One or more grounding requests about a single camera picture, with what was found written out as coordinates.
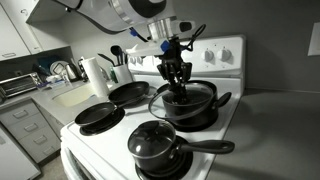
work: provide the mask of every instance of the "electric stove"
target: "electric stove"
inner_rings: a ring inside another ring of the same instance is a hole
[[[193,64],[192,80],[215,84],[218,98],[226,92],[231,92],[232,96],[225,106],[218,109],[219,117],[210,127],[196,132],[177,131],[178,136],[188,142],[224,138],[244,89],[244,42],[243,36],[200,39],[194,43],[193,52],[182,53],[184,61]],[[159,59],[146,57],[137,60],[130,58],[129,64],[136,81],[146,81],[155,89],[167,83],[157,71]],[[74,122],[68,124],[61,131],[62,147],[68,148],[95,179],[143,179],[148,174],[139,173],[127,142],[140,124],[159,120],[149,113],[149,101],[146,98],[133,107],[125,108],[125,115],[120,122],[94,136],[82,135],[80,127]],[[187,172],[173,179],[206,179],[214,158],[214,154],[193,152],[192,162],[189,162],[191,166],[186,167]],[[64,166],[68,174],[68,165],[64,163]]]

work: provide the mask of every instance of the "kitchen sink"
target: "kitchen sink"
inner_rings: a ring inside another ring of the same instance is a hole
[[[72,89],[63,94],[60,94],[52,98],[52,100],[64,107],[71,107],[79,103],[82,103],[83,101],[89,99],[93,95],[94,91],[92,90],[90,84],[86,84],[76,89]]]

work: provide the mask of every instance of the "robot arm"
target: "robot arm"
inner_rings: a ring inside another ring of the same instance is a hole
[[[175,103],[187,101],[185,83],[191,76],[191,63],[183,62],[178,34],[192,30],[195,23],[178,20],[172,0],[54,0],[77,11],[102,31],[117,34],[146,23],[150,41],[127,50],[131,56],[158,56],[158,70],[176,94]]]

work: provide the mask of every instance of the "stove knob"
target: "stove knob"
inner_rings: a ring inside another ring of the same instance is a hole
[[[143,59],[141,57],[136,57],[137,58],[137,63],[141,64],[143,63]]]
[[[206,61],[206,62],[209,62],[213,59],[213,52],[210,51],[210,50],[206,50],[205,52],[201,53],[201,58]]]
[[[217,58],[221,61],[228,61],[228,59],[231,57],[231,51],[228,49],[222,49],[217,52]]]
[[[132,63],[132,64],[136,64],[136,58],[134,58],[134,57],[130,57],[129,58],[129,61],[130,61],[130,63]]]

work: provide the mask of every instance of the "nonstick pan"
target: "nonstick pan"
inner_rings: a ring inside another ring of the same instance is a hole
[[[86,127],[94,126],[100,121],[112,120],[115,116],[119,116],[117,109],[136,101],[136,98],[134,98],[118,106],[112,102],[96,104],[82,111],[76,117],[75,123],[81,127]]]
[[[149,83],[135,81],[118,87],[109,94],[109,100],[115,105],[121,105],[129,100],[136,99],[139,102],[149,93]]]

